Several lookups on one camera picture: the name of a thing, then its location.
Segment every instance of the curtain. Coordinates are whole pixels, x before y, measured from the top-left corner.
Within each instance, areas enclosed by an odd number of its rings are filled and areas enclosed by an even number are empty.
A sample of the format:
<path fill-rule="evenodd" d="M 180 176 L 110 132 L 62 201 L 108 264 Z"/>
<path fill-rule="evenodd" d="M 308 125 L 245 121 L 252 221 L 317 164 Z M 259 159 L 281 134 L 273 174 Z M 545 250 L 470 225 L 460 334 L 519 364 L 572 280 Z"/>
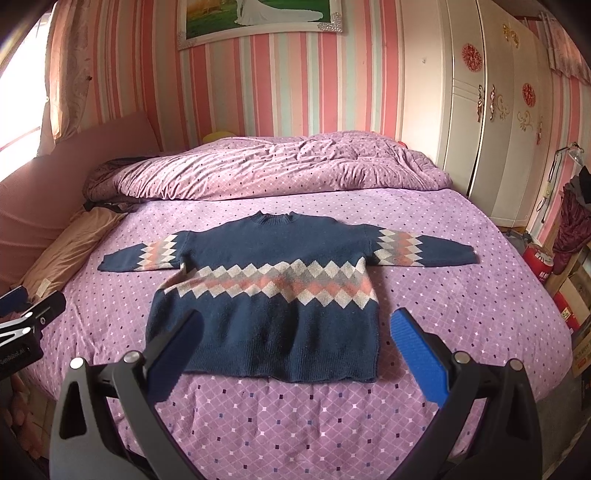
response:
<path fill-rule="evenodd" d="M 90 0 L 59 0 L 51 16 L 47 39 L 45 83 L 47 103 L 41 124 L 38 155 L 74 135 L 88 95 L 90 58 L 88 11 Z"/>
<path fill-rule="evenodd" d="M 555 18 L 545 12 L 542 12 L 541 16 L 550 68 L 591 85 L 591 70 L 569 34 Z"/>

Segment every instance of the framed picture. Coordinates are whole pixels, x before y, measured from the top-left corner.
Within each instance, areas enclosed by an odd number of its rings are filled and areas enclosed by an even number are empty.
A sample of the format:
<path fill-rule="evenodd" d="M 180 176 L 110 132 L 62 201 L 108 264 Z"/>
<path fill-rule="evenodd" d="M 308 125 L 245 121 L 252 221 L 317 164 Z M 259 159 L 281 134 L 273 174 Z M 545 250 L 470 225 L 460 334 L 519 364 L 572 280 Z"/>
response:
<path fill-rule="evenodd" d="M 343 31 L 340 0 L 180 0 L 178 49 L 260 33 Z"/>

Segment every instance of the pillow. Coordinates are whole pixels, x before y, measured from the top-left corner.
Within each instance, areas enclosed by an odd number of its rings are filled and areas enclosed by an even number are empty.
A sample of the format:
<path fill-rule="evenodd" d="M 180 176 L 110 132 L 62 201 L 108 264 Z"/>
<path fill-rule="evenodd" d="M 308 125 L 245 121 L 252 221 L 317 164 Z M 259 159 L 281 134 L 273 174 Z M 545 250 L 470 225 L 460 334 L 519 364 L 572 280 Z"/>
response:
<path fill-rule="evenodd" d="M 72 135 L 1 180 L 0 295 L 68 226 L 91 171 L 114 158 L 158 152 L 148 117 L 136 112 Z"/>
<path fill-rule="evenodd" d="M 72 223 L 22 278 L 21 285 L 27 289 L 29 300 L 38 302 L 61 290 L 84 265 L 103 237 L 126 215 L 102 207 L 74 215 Z"/>

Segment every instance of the navy blue sweater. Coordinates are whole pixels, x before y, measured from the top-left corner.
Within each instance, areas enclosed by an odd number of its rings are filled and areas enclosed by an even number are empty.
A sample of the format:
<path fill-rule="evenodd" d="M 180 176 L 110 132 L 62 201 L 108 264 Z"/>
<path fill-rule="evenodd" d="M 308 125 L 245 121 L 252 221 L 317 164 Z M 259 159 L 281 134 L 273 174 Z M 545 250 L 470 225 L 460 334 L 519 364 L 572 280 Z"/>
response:
<path fill-rule="evenodd" d="M 188 372 L 370 382 L 378 302 L 366 266 L 476 262 L 472 247 L 450 240 L 258 212 L 125 248 L 106 255 L 99 270 L 178 270 L 154 295 L 146 341 L 199 310 L 206 325 Z"/>

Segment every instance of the yellow pillow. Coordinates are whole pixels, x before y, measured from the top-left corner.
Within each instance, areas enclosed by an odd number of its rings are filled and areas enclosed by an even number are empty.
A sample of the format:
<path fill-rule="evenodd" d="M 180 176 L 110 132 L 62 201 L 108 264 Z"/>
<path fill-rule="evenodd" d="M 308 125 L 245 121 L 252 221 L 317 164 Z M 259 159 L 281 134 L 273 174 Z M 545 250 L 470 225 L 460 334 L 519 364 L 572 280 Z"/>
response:
<path fill-rule="evenodd" d="M 72 223 L 22 278 L 21 285 L 27 289 L 29 300 L 37 302 L 61 290 L 84 265 L 103 237 L 126 215 L 102 207 L 74 215 Z"/>
<path fill-rule="evenodd" d="M 215 142 L 216 140 L 219 140 L 220 138 L 228 138 L 228 137 L 235 137 L 236 135 L 234 135 L 232 132 L 214 132 L 211 134 L 207 134 L 205 135 L 205 137 L 203 137 L 203 143 L 211 143 L 211 142 Z"/>

